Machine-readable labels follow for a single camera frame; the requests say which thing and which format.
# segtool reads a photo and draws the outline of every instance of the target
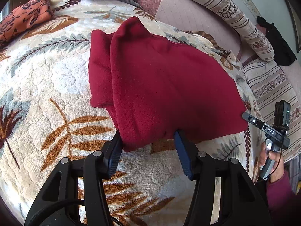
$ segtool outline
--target blue gripper pad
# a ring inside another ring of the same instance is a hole
[[[174,133],[174,143],[176,146],[176,150],[184,171],[184,174],[188,177],[189,180],[193,177],[192,167],[191,167],[191,159],[187,153],[187,150],[184,146],[184,143],[180,137],[180,134],[178,131],[175,131]]]
[[[114,147],[113,152],[111,153],[110,159],[109,159],[109,176],[111,177],[113,174],[115,174],[118,163],[119,163],[119,159],[120,159],[120,155],[122,152],[122,146],[121,145],[116,145]]]

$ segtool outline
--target black cable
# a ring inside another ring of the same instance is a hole
[[[113,221],[114,223],[117,223],[119,226],[124,226],[123,223],[120,222],[119,220],[117,220],[116,218],[114,218],[114,217],[112,217],[112,216],[111,216],[111,218],[112,218],[112,221]]]
[[[258,183],[258,182],[265,181],[266,179],[269,179],[269,177],[276,171],[276,169],[277,169],[278,166],[279,166],[280,160],[281,160],[281,156],[282,156],[282,148],[283,148],[283,144],[281,145],[279,161],[278,161],[278,164],[277,164],[276,168],[274,169],[274,171],[272,171],[272,173],[270,173],[270,174],[269,174],[268,176],[266,176],[265,178],[262,178],[261,180],[258,180],[258,181],[256,181],[256,182],[253,182],[254,184],[256,184],[256,183]]]
[[[40,209],[35,215],[32,216],[31,220],[26,226],[39,226],[46,218],[56,211],[70,205],[82,205],[85,206],[85,201],[80,199],[66,199],[58,201],[54,204],[51,204],[47,207]],[[119,226],[124,226],[119,220],[112,217],[112,221],[118,224]]]

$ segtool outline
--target striped pillow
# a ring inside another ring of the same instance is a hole
[[[219,15],[233,29],[235,29],[241,37],[243,37],[257,55],[265,61],[274,59],[274,50],[264,36],[245,14],[235,5],[232,0],[193,0],[215,14]]]
[[[275,61],[269,63],[257,58],[243,67],[243,73],[251,87],[257,106],[266,123],[274,122],[275,103],[285,100],[291,104],[290,123],[287,137],[290,146],[284,150],[285,161],[301,153],[301,104],[282,69]]]

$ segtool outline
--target red fabric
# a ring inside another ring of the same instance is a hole
[[[300,220],[301,191],[293,193],[287,171],[276,182],[267,182],[266,196],[274,226],[296,225]]]
[[[89,82],[91,106],[107,109],[127,152],[177,129],[200,141],[247,129],[246,108],[220,64],[152,35],[137,17],[115,33],[92,32]]]

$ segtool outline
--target human hand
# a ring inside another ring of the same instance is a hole
[[[275,163],[270,172],[270,173],[272,173],[275,170],[275,168],[277,167],[277,164],[279,162],[279,166],[277,167],[276,171],[270,176],[270,182],[276,182],[284,174],[283,156],[281,156],[281,159],[280,159],[280,153],[272,152],[272,151],[269,151],[268,156],[267,156],[265,149],[266,149],[266,144],[265,144],[265,142],[263,142],[261,144],[261,151],[260,151],[260,155],[259,155],[259,164],[261,166],[263,166],[265,164],[267,157],[269,157],[271,160],[274,160]]]

